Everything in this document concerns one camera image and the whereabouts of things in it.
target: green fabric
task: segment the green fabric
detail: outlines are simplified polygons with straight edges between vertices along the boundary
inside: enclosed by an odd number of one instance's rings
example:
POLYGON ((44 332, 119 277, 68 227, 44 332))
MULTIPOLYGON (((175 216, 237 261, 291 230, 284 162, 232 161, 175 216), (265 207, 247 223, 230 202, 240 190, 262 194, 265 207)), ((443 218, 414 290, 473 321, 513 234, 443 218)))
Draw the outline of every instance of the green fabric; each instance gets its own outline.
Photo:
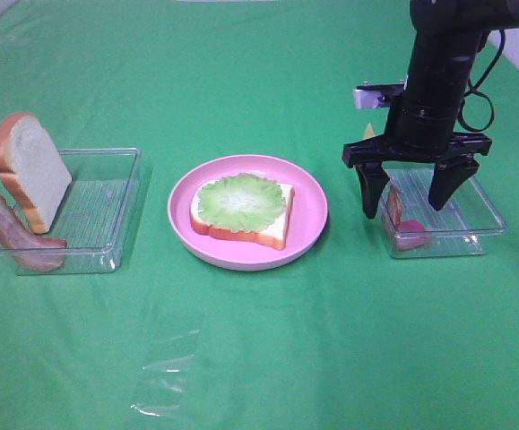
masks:
POLYGON ((0 121, 30 111, 61 149, 138 146, 152 173, 118 271, 19 277, 0 258, 0 429, 124 428, 153 346, 183 324, 200 331, 179 414, 139 426, 519 428, 519 73, 501 60, 484 86, 497 120, 477 178, 509 226, 484 256, 390 258, 341 161, 386 116, 351 89, 403 78, 413 36, 400 0, 26 0, 1 16, 0 121), (169 225, 177 180, 236 153, 325 189, 327 229, 295 262, 216 268, 169 225))

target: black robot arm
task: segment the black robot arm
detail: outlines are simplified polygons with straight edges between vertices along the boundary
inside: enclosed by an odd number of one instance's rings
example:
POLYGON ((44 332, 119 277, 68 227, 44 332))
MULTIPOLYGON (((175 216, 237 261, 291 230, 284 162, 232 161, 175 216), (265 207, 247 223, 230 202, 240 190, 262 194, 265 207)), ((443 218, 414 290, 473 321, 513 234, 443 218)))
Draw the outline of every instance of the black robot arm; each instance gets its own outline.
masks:
POLYGON ((344 145, 342 159, 359 177, 363 211, 376 216, 388 160, 435 165, 428 201, 437 211, 487 155, 482 133, 455 133, 472 65, 491 30, 519 28, 519 0, 411 0, 417 31, 403 91, 392 99, 385 132, 344 145))

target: ham slice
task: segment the ham slice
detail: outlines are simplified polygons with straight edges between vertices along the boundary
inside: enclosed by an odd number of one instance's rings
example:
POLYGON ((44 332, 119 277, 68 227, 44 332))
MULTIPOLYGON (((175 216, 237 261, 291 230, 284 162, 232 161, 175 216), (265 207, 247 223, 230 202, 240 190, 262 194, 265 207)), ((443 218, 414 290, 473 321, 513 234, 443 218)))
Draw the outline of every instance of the ham slice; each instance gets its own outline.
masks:
MULTIPOLYGON (((0 194, 0 245, 8 249, 57 249, 66 248, 64 239, 42 237, 30 232, 13 209, 8 206, 6 199, 0 194)), ((63 254, 43 254, 26 252, 24 255, 15 255, 14 259, 23 267, 33 270, 49 272, 62 266, 65 260, 63 254)))
POLYGON ((429 236, 417 237, 398 237, 395 230, 400 233, 422 233, 427 229, 417 219, 402 220, 402 203, 396 188, 391 185, 388 196, 386 198, 386 209, 388 214, 383 217, 383 224, 391 237, 394 239, 394 245, 399 251, 406 251, 408 249, 417 248, 428 243, 429 236))

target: black cable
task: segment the black cable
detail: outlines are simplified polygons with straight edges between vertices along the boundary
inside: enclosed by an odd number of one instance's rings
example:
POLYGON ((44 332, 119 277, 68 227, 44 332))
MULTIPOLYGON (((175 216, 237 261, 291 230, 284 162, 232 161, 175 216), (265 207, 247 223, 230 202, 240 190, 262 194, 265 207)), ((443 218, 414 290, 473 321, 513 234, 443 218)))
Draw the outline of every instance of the black cable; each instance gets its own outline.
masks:
POLYGON ((492 69, 494 68, 494 66, 496 65, 496 63, 498 62, 498 60, 500 59, 500 57, 502 56, 502 53, 504 51, 504 46, 506 44, 506 32, 504 30, 500 30, 499 33, 500 33, 500 44, 498 46, 497 53, 494 55, 494 58, 492 58, 492 61, 490 62, 489 66, 486 68, 486 70, 484 71, 482 76, 478 79, 478 81, 475 84, 472 84, 472 81, 470 78, 468 79, 468 90, 464 93, 463 102, 461 103, 460 109, 458 111, 458 117, 457 117, 458 122, 460 123, 460 125, 462 127, 464 127, 465 130, 468 130, 469 132, 473 132, 473 133, 483 132, 484 130, 489 128, 492 125, 492 123, 494 122, 494 105, 492 105, 492 101, 490 100, 489 96, 487 96, 482 91, 479 91, 479 87, 486 80, 486 78, 489 77, 490 72, 492 71, 492 69), (464 105, 466 104, 466 98, 470 95, 475 95, 477 97, 481 97, 489 103, 490 119, 489 119, 488 123, 482 128, 472 127, 464 119, 463 109, 464 109, 464 105))

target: toast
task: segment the toast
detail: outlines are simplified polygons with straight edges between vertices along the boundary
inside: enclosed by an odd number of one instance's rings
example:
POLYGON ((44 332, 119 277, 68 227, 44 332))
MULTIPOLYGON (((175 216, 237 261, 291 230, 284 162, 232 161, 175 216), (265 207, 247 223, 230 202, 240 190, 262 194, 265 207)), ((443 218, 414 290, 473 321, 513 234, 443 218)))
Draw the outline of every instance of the toast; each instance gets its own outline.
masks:
POLYGON ((213 184, 216 181, 217 179, 202 184, 194 194, 190 206, 190 221, 194 231, 200 235, 208 235, 216 239, 255 242, 259 245, 270 246, 271 248, 279 251, 283 250, 287 241, 289 218, 293 203, 293 196, 295 194, 293 185, 277 183, 281 189, 282 197, 285 201, 285 208, 284 211, 267 228, 259 231, 232 231, 229 228, 220 228, 213 224, 206 223, 200 217, 199 192, 206 185, 213 184))
POLYGON ((32 114, 0 123, 0 180, 34 233, 47 233, 72 176, 50 135, 32 114))

